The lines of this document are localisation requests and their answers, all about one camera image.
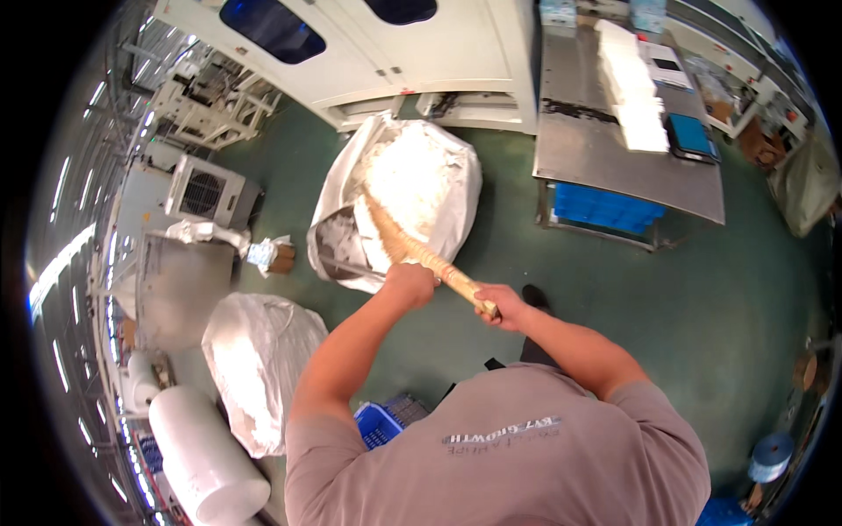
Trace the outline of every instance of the fan grille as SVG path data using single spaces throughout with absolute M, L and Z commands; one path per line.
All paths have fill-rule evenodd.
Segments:
M 190 174 L 187 188 L 184 189 L 184 198 L 181 199 L 180 210 L 213 220 L 224 188 L 225 181 L 223 179 L 208 172 L 194 170 Z

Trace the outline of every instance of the dark shoe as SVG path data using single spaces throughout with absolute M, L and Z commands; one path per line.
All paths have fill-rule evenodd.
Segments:
M 520 291 L 520 295 L 523 296 L 524 302 L 527 305 L 533 306 L 536 309 L 541 309 L 544 312 L 552 314 L 552 309 L 550 309 L 550 302 L 547 301 L 546 294 L 544 294 L 543 290 L 539 289 L 533 284 L 524 285 L 524 288 Z

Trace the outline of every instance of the white cabinet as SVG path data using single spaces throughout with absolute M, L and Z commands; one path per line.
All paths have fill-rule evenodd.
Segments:
M 384 69 L 399 68 L 410 89 L 511 78 L 485 0 L 438 2 L 429 19 L 400 25 L 378 16 L 364 0 L 322 3 L 336 4 L 337 10 L 331 11 L 353 21 L 361 33 L 358 38 L 368 40 L 385 57 Z
M 218 4 L 159 0 L 154 15 L 258 73 L 337 130 L 393 108 L 402 94 L 458 92 L 442 125 L 536 132 L 531 0 Z

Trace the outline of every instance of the large white sack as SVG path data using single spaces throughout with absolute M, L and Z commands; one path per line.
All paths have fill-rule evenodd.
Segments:
M 327 335 L 321 316 L 279 296 L 235 292 L 210 315 L 202 350 L 231 433 L 255 459 L 284 454 L 298 377 Z
M 423 204 L 418 204 L 414 209 L 414 205 L 406 206 L 406 202 L 403 201 L 402 208 L 394 209 L 399 210 L 399 213 L 393 214 L 394 219 L 405 231 L 425 242 L 427 247 L 443 259 L 452 262 L 456 258 L 477 214 L 477 203 L 482 189 L 482 170 L 477 154 L 473 146 L 437 125 L 425 120 L 397 120 L 389 112 L 384 112 L 372 115 L 363 122 L 339 153 L 325 177 L 306 238 L 307 259 L 319 278 L 336 281 L 342 286 L 370 294 L 382 287 L 383 277 L 378 273 L 386 272 L 386 254 L 378 248 L 379 242 L 374 239 L 377 238 L 376 231 L 372 231 L 373 226 L 366 220 L 367 214 L 365 210 L 361 210 L 365 207 L 360 206 L 359 192 L 355 189 L 359 186 L 360 173 L 363 172 L 360 165 L 370 158 L 369 152 L 385 142 L 396 141 L 396 137 L 409 131 L 416 136 L 418 133 L 423 134 L 435 145 L 437 151 L 446 151 L 444 163 L 447 169 L 443 170 L 446 173 L 445 192 L 440 195 L 434 221 L 426 232 L 416 232 L 414 226 L 407 223 L 413 213 L 419 218 L 429 215 L 429 209 L 424 208 Z M 405 178 L 407 188 L 417 188 L 420 175 L 418 167 L 413 166 L 411 155 L 407 157 L 407 169 L 396 170 L 394 176 Z M 376 195 L 374 188 L 371 188 L 371 192 L 387 210 L 390 205 L 394 205 L 382 195 Z M 334 225 L 339 225 L 339 231 L 332 227 Z M 333 241 L 326 242 L 328 237 Z M 341 251 L 338 252 L 333 248 L 333 245 L 337 244 L 336 239 L 340 239 L 338 244 L 341 245 Z M 341 263 L 350 263 L 375 272 L 354 273 L 347 269 L 335 268 L 323 262 L 319 257 L 320 251 L 322 255 Z

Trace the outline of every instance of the air cooler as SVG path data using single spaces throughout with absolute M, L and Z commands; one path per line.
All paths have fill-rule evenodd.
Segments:
M 261 191 L 239 173 L 185 154 L 173 172 L 164 211 L 176 219 L 243 230 Z

